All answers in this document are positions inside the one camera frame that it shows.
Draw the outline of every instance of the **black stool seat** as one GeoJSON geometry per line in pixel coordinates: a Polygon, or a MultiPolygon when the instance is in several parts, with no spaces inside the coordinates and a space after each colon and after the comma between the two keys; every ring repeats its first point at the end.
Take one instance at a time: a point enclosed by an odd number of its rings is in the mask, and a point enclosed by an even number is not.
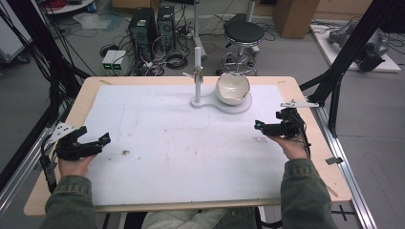
{"type": "Polygon", "coordinates": [[[263,28],[254,23],[244,21],[230,23],[225,27],[224,33],[230,42],[246,44],[260,42],[265,36],[263,28]]]}

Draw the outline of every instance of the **sleeve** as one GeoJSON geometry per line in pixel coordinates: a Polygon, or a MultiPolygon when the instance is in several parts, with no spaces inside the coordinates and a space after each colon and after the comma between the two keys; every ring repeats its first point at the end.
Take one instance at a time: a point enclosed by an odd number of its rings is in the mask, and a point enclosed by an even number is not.
{"type": "Polygon", "coordinates": [[[326,185],[312,161],[294,159],[285,165],[281,184],[283,228],[337,228],[331,217],[326,185]]]}
{"type": "Polygon", "coordinates": [[[60,179],[45,205],[45,212],[40,229],[96,228],[91,181],[79,176],[60,179]]]}

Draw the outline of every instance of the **metal bracket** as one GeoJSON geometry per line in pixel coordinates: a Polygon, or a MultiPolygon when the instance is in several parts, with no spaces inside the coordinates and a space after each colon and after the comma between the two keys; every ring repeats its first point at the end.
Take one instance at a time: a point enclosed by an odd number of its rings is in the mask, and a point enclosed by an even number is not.
{"type": "Polygon", "coordinates": [[[76,130],[75,127],[65,124],[63,122],[59,122],[59,124],[57,124],[56,128],[54,128],[51,138],[48,139],[47,143],[48,144],[54,143],[57,140],[59,140],[60,138],[64,137],[65,135],[70,134],[71,132],[73,132],[75,130],[76,130]]]}
{"type": "Polygon", "coordinates": [[[295,101],[291,99],[290,102],[282,103],[281,107],[288,107],[288,108],[301,108],[301,107],[319,107],[318,103],[310,103],[307,101],[295,101]]]}

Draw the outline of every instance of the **box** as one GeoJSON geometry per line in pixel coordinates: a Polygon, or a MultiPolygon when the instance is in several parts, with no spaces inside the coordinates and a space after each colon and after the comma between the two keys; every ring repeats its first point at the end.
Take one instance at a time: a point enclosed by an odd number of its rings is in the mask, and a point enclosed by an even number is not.
{"type": "Polygon", "coordinates": [[[283,38],[304,38],[320,0],[278,0],[273,20],[283,38]]]}
{"type": "Polygon", "coordinates": [[[118,11],[134,12],[134,9],[153,8],[154,12],[158,11],[161,0],[113,0],[113,8],[118,11]]]}

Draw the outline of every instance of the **stool leg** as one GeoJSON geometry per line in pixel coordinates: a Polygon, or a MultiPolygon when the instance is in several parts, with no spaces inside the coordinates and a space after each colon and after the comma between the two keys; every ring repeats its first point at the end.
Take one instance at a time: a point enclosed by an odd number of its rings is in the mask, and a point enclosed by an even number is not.
{"type": "Polygon", "coordinates": [[[240,46],[238,49],[238,56],[236,57],[236,72],[239,72],[239,67],[241,64],[244,64],[243,61],[241,61],[242,57],[244,56],[245,53],[245,47],[240,46]]]}

